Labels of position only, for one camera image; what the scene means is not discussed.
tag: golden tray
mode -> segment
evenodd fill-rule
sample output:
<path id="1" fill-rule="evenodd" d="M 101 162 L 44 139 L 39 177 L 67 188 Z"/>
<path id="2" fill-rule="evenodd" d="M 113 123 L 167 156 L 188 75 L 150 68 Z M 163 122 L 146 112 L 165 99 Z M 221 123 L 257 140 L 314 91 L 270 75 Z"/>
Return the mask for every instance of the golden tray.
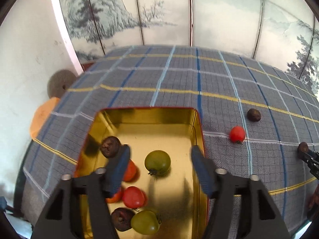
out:
<path id="1" fill-rule="evenodd" d="M 156 210 L 162 224 L 155 235 L 141 235 L 133 229 L 117 232 L 121 239 L 202 238 L 207 222 L 207 197 L 200 189 L 190 159 L 190 148 L 204 151 L 198 112 L 193 108 L 120 108 L 100 111 L 93 121 L 81 150 L 75 176 L 88 175 L 107 164 L 99 145 L 107 136 L 117 136 L 131 148 L 131 159 L 139 168 L 133 182 L 148 196 L 142 209 Z M 144 159 L 161 149 L 171 157 L 171 168 L 164 177 L 148 175 Z M 122 201 L 108 205 L 110 212 L 125 207 Z M 85 238 L 93 238 L 86 196 L 81 196 L 81 216 Z"/>

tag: dark brown fruit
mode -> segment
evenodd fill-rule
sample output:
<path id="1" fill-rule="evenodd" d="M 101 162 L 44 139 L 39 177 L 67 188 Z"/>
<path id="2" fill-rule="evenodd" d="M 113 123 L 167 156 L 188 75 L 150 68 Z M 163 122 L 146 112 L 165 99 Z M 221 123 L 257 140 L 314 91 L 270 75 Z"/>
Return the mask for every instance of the dark brown fruit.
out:
<path id="1" fill-rule="evenodd" d="M 309 147 L 306 142 L 301 142 L 297 150 L 298 150 L 298 153 L 308 153 Z"/>
<path id="2" fill-rule="evenodd" d="M 261 119 L 260 111 L 257 109 L 250 109 L 247 112 L 247 118 L 252 122 L 258 122 Z"/>
<path id="3" fill-rule="evenodd" d="M 121 142 L 117 137 L 109 136 L 103 139 L 100 150 L 104 157 L 111 158 L 114 157 L 120 150 Z"/>
<path id="4" fill-rule="evenodd" d="M 111 214 L 112 222 L 115 228 L 121 232 L 131 229 L 131 219 L 135 213 L 124 207 L 118 207 Z"/>

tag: silver screw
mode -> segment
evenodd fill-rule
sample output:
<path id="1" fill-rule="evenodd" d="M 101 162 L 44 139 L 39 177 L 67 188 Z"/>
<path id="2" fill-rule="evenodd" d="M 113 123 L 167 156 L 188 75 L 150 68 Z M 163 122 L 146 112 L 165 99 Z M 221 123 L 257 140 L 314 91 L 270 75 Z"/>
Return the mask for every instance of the silver screw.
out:
<path id="1" fill-rule="evenodd" d="M 217 168 L 215 170 L 216 173 L 218 174 L 226 174 L 227 173 L 227 170 L 223 169 L 223 168 Z"/>
<path id="2" fill-rule="evenodd" d="M 96 173 L 96 174 L 103 174 L 103 173 L 105 173 L 105 172 L 106 172 L 106 169 L 103 168 L 103 167 L 102 167 L 102 168 L 98 168 L 98 169 L 95 170 L 95 173 Z"/>
<path id="3" fill-rule="evenodd" d="M 70 180 L 71 178 L 72 178 L 72 175 L 71 175 L 71 174 L 64 174 L 64 175 L 62 175 L 61 180 L 63 180 L 63 181 L 68 181 L 68 180 Z"/>
<path id="4" fill-rule="evenodd" d="M 258 176 L 257 175 L 255 175 L 255 174 L 253 174 L 253 175 L 251 175 L 250 176 L 250 179 L 252 180 L 252 181 L 259 181 L 259 178 L 258 178 Z"/>

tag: green tomato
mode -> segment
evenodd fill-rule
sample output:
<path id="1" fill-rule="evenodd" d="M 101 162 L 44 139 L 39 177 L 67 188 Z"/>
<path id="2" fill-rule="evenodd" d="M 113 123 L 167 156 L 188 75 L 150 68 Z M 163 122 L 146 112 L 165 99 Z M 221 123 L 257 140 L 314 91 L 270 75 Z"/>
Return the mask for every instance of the green tomato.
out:
<path id="1" fill-rule="evenodd" d="M 144 161 L 146 169 L 150 175 L 162 175 L 166 173 L 171 166 L 171 158 L 162 150 L 150 152 Z"/>
<path id="2" fill-rule="evenodd" d="M 154 235 L 159 230 L 159 222 L 154 212 L 143 210 L 135 214 L 131 227 L 142 235 Z"/>

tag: brown round object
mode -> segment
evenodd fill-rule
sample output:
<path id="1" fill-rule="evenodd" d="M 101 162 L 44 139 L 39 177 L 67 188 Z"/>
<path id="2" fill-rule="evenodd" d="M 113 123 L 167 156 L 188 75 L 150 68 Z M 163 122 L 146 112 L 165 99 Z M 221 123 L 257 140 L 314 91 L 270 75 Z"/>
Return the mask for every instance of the brown round object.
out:
<path id="1" fill-rule="evenodd" d="M 300 153 L 308 153 L 309 151 L 309 147 L 307 145 L 306 142 L 301 142 L 298 146 L 298 149 L 297 149 L 298 152 Z"/>
<path id="2" fill-rule="evenodd" d="M 247 112 L 247 118 L 252 122 L 258 122 L 261 119 L 260 111 L 257 109 L 250 109 Z"/>
<path id="3" fill-rule="evenodd" d="M 104 157 L 111 158 L 114 157 L 119 151 L 121 142 L 115 136 L 109 136 L 103 139 L 100 150 Z"/>
<path id="4" fill-rule="evenodd" d="M 111 214 L 112 222 L 115 228 L 121 232 L 131 229 L 131 219 L 135 213 L 124 207 L 118 207 Z"/>
<path id="5" fill-rule="evenodd" d="M 60 70 L 53 74 L 47 83 L 49 98 L 61 98 L 67 89 L 76 81 L 77 77 L 70 70 Z"/>

